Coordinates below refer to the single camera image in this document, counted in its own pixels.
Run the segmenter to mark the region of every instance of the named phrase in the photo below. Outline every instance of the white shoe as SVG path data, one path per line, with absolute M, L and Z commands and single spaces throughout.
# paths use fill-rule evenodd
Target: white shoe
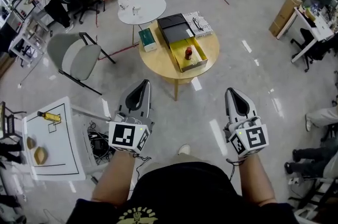
M 307 132 L 310 132 L 312 126 L 311 120 L 309 120 L 305 114 L 305 128 Z
M 184 144 L 180 149 L 179 149 L 179 152 L 178 154 L 187 154 L 187 155 L 190 155 L 190 145 L 188 144 Z
M 74 28 L 74 24 L 70 24 L 68 28 L 66 28 L 65 32 L 69 33 Z

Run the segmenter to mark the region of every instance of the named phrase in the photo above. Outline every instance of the grey chair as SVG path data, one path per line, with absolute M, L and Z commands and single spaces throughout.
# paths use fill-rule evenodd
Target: grey chair
M 78 40 L 82 39 L 84 46 L 80 49 L 70 48 Z M 60 74 L 65 75 L 82 87 L 86 87 L 99 95 L 98 91 L 90 88 L 81 81 L 87 80 L 102 52 L 112 63 L 115 61 L 86 33 L 57 34 L 48 43 L 47 53 Z

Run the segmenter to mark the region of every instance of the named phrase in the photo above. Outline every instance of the electronic device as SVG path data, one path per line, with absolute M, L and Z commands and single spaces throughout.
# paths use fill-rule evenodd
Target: electronic device
M 239 157 L 258 153 L 269 145 L 267 127 L 262 124 L 254 102 L 243 92 L 228 88 L 225 95 L 229 123 L 224 128 Z
M 140 154 L 154 123 L 149 119 L 151 84 L 145 79 L 131 85 L 121 96 L 113 122 L 109 122 L 109 146 Z

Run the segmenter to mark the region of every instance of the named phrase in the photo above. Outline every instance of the white floor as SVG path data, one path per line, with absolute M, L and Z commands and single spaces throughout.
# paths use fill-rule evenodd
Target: white floor
M 179 100 L 175 102 L 173 86 L 143 64 L 138 48 L 113 55 L 116 65 L 107 59 L 100 60 L 86 84 L 101 91 L 110 109 L 115 110 L 120 94 L 129 85 L 149 79 L 153 88 L 151 117 L 156 124 L 142 155 L 151 156 L 157 162 L 168 161 L 182 144 L 189 143 L 193 155 L 211 161 L 229 175 L 232 167 L 225 161 L 214 131 L 218 131 L 217 125 L 222 129 L 228 122 L 224 102 L 226 89 L 242 90 L 253 99 L 267 124 L 270 145 L 259 155 L 277 200 L 285 202 L 293 194 L 287 185 L 288 176 L 283 165 L 291 160 L 293 149 L 319 146 L 324 130 L 314 129 L 307 133 L 304 115 L 331 106 L 337 95 L 334 70 L 338 69 L 338 60 L 332 53 L 328 54 L 323 61 L 314 62 L 308 73 L 304 72 L 302 60 L 295 64 L 290 62 L 291 56 L 299 50 L 289 41 L 291 38 L 302 40 L 300 25 L 296 21 L 281 41 L 268 31 L 284 0 L 227 1 L 229 5 L 223 0 L 166 0 L 163 16 L 200 11 L 219 39 L 218 61 L 198 77 L 202 89 L 196 90 L 192 84 L 181 86 Z M 118 19 L 117 11 L 117 1 L 110 0 L 106 11 L 98 15 L 97 26 L 95 14 L 88 13 L 84 23 L 77 23 L 72 32 L 87 32 L 93 39 L 97 37 L 98 44 L 109 54 L 126 48 L 132 43 L 132 27 Z M 52 29 L 54 35 L 63 30 L 58 24 Z M 251 52 L 243 45 L 243 40 Z M 0 100 L 6 101 L 12 110 L 31 113 L 69 96 L 78 106 L 102 112 L 98 95 L 58 74 L 46 54 L 39 62 L 38 59 L 31 68 L 22 69 L 16 62 L 8 70 L 0 80 Z M 227 157 L 232 158 L 234 153 L 230 146 L 228 151 Z M 18 168 L 28 171 L 26 167 Z M 19 199 L 31 223 L 46 221 L 43 209 L 66 221 L 76 199 L 89 199 L 94 188 L 90 180 L 72 183 L 33 181 L 27 173 L 10 166 L 2 173 L 13 193 L 26 195 L 26 202 L 21 195 Z M 17 176 L 19 190 L 13 176 Z M 238 171 L 232 183 L 240 191 Z M 303 194 L 297 186 L 293 190 Z

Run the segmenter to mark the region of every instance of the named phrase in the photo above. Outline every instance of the round wooden table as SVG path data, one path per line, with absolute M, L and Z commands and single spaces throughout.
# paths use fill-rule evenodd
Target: round wooden table
M 207 72 L 215 64 L 220 53 L 220 44 L 217 36 L 213 33 L 208 36 L 196 38 L 208 58 L 208 62 L 204 66 L 199 66 L 182 73 L 158 28 L 157 22 L 154 22 L 148 28 L 153 34 L 157 49 L 145 52 L 142 43 L 140 43 L 139 54 L 143 62 L 153 72 L 174 84 L 175 101 L 177 101 L 179 85 L 190 82 L 194 77 Z

